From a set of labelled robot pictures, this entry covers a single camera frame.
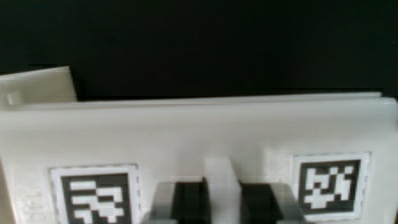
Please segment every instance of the black background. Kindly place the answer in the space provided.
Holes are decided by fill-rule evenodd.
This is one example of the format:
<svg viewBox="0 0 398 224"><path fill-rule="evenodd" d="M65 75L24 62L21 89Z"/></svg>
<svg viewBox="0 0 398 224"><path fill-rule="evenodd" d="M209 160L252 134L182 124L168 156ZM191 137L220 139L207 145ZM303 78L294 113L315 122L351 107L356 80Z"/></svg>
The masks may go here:
<svg viewBox="0 0 398 224"><path fill-rule="evenodd" d="M60 65L79 100L398 96L398 1L1 0L0 73Z"/></svg>

